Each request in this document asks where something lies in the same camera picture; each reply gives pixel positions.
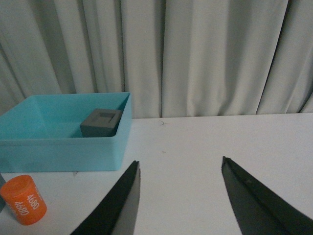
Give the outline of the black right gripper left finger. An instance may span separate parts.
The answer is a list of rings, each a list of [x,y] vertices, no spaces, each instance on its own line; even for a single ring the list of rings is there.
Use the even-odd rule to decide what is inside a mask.
[[[140,201],[141,170],[133,161],[73,235],[132,235]]]

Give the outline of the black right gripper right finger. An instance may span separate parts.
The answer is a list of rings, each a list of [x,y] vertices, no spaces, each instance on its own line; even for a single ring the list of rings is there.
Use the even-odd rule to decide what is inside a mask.
[[[244,235],[311,235],[313,220],[223,157],[222,175],[240,231]]]

